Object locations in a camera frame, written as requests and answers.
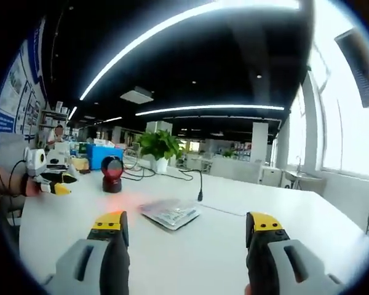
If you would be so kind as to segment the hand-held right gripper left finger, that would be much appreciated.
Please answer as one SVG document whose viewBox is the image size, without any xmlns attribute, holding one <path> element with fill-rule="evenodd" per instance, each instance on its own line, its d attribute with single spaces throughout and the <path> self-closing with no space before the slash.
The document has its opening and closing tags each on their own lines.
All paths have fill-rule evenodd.
<svg viewBox="0 0 369 295">
<path fill-rule="evenodd" d="M 87 238 L 75 242 L 57 261 L 44 287 L 49 294 L 129 293 L 129 228 L 126 211 L 96 219 Z"/>
</svg>

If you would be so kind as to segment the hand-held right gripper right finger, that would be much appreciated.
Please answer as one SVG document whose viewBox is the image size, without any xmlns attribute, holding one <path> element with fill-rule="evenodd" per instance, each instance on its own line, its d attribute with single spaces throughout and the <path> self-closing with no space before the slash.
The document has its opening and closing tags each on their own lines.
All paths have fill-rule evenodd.
<svg viewBox="0 0 369 295">
<path fill-rule="evenodd" d="M 246 215 L 246 266 L 252 294 L 339 294 L 341 282 L 280 222 L 264 213 Z"/>
</svg>

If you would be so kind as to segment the person's left hand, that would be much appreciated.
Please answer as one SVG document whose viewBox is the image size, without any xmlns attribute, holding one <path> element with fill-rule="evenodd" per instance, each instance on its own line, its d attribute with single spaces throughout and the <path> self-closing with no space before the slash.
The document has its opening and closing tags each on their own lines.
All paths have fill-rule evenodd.
<svg viewBox="0 0 369 295">
<path fill-rule="evenodd" d="M 51 193 L 50 181 L 43 178 L 29 177 L 26 182 L 25 196 L 37 197 L 42 193 Z"/>
</svg>

